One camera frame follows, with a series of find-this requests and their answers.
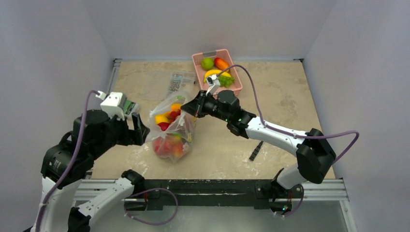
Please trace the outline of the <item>clear plastic bag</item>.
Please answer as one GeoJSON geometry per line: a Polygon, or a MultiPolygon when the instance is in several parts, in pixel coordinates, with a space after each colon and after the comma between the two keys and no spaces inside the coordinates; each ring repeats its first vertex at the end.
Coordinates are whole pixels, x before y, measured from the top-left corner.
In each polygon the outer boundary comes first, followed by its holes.
{"type": "Polygon", "coordinates": [[[184,111],[172,112],[173,103],[185,104],[191,100],[187,92],[174,92],[160,102],[149,113],[148,127],[150,133],[146,141],[151,142],[154,153],[161,159],[177,162],[192,150],[196,119],[184,111]],[[169,119],[170,126],[162,131],[155,124],[154,117],[164,115],[169,119]]]}

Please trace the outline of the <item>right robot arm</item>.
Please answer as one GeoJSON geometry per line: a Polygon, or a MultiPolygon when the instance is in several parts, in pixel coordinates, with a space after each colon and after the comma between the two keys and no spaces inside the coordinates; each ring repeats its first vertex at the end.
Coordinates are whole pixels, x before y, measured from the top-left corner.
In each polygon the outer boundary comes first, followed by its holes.
{"type": "Polygon", "coordinates": [[[242,109],[239,99],[230,90],[221,91],[217,98],[201,90],[193,100],[183,104],[181,110],[196,118],[210,115],[226,121],[232,134],[274,145],[294,155],[296,164],[281,169],[269,187],[261,188],[272,196],[282,197],[307,181],[321,184],[336,159],[326,139],[315,139],[322,136],[321,131],[294,131],[284,127],[275,131],[272,123],[262,123],[260,117],[242,109]]]}

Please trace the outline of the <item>red fake apple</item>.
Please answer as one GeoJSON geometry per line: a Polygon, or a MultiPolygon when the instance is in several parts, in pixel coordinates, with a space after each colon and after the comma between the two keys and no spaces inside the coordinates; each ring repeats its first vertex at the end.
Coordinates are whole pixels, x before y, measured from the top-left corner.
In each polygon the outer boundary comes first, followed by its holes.
{"type": "Polygon", "coordinates": [[[168,122],[161,122],[161,123],[158,123],[157,125],[159,126],[159,128],[160,128],[162,131],[166,131],[166,130],[169,128],[170,123],[168,123],[168,122]]]}

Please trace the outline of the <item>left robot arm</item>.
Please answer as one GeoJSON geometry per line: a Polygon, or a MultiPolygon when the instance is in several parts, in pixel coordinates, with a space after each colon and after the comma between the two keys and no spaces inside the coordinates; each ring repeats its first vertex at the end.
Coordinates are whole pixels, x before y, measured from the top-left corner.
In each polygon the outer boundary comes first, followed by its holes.
{"type": "Polygon", "coordinates": [[[116,145],[146,142],[150,129],[137,113],[132,114],[134,128],[125,120],[110,117],[103,110],[86,110],[73,122],[73,130],[47,150],[42,167],[42,198],[30,232],[88,232],[102,205],[88,209],[73,206],[82,179],[94,161],[116,145]]]}

